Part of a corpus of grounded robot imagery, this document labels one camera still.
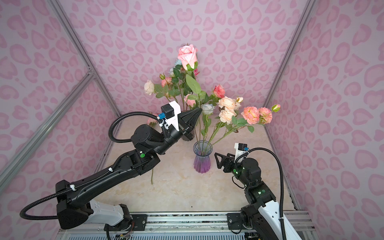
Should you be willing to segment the purple glass vase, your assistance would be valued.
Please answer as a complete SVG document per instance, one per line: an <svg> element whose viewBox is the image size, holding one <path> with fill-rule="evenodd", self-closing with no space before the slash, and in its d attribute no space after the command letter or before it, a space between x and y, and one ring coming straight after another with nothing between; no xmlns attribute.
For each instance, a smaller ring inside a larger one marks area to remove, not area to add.
<svg viewBox="0 0 384 240"><path fill-rule="evenodd" d="M194 169L200 174L207 173L211 169L210 155L213 146L208 141L198 141L194 144L193 151L195 156Z"/></svg>

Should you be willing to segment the red pink rose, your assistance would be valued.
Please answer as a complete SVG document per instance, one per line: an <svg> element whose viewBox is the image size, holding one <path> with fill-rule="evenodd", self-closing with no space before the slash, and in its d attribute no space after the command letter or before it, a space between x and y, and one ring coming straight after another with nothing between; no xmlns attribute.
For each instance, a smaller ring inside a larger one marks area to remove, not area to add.
<svg viewBox="0 0 384 240"><path fill-rule="evenodd" d="M209 104L217 105L220 99L226 96L225 89L221 85L215 86L213 93L209 96Z"/></svg>

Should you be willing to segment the peach spray rose stem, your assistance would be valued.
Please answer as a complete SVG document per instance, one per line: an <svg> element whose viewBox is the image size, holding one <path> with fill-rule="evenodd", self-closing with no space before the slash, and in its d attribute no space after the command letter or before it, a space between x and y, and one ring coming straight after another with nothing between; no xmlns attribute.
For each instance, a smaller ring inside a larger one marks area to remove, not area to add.
<svg viewBox="0 0 384 240"><path fill-rule="evenodd" d="M220 112L217 117L218 121L214 126L213 133L209 138L209 144L214 146L230 134L238 132L239 127L237 126L237 121L239 109L243 101L244 98L242 97L237 97L236 99L223 97L218 101ZM225 131L223 135L216 140L216 136L221 129L225 129Z"/></svg>

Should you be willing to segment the cream white rose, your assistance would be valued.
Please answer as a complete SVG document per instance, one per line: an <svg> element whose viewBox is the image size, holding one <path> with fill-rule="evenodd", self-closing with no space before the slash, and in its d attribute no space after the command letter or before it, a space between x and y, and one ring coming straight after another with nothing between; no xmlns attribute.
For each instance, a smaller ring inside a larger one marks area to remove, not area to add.
<svg viewBox="0 0 384 240"><path fill-rule="evenodd" d="M157 99L166 99L169 103L177 100L178 91L173 88L172 78L161 80L160 84L154 84L151 80L147 80L144 84L144 92L146 95L154 95Z"/></svg>

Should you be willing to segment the red grey glass vase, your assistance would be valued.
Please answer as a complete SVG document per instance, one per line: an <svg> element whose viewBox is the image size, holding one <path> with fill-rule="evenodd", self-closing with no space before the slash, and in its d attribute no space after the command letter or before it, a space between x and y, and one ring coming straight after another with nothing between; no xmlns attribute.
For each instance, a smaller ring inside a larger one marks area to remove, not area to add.
<svg viewBox="0 0 384 240"><path fill-rule="evenodd" d="M187 142L192 141L194 138L195 138L195 135L192 135L192 134L182 136L182 140L187 141Z"/></svg>

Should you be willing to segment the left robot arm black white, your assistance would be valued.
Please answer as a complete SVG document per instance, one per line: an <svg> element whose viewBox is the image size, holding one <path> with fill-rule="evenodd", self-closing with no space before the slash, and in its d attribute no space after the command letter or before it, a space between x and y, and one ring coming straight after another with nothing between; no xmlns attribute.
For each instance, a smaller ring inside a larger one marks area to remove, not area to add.
<svg viewBox="0 0 384 240"><path fill-rule="evenodd" d="M132 143L134 150L120 155L113 165L85 179L72 183L62 180L56 184L57 191L66 191L57 198L57 216L61 229L68 230L85 223L95 213L91 209L91 200L121 182L151 171L160 162L159 156L164 155L179 139L183 136L191 138L201 113L202 109L196 108L177 114L167 104L162 106L160 116L130 112L117 118L110 126L109 138L114 143ZM162 132L142 124L136 128L131 138L116 139L113 134L115 127L122 120L133 116L156 120L162 127Z"/></svg>

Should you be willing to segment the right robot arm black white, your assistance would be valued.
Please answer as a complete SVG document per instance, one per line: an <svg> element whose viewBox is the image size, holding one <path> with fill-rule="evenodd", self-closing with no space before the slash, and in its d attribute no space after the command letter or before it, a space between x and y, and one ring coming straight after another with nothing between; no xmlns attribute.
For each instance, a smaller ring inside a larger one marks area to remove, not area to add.
<svg viewBox="0 0 384 240"><path fill-rule="evenodd" d="M244 185L248 205L241 209L242 226L256 231L260 240L300 240L301 236L285 217L282 204L262 181L257 160L244 158L235 163L235 155L215 153L219 169L232 173Z"/></svg>

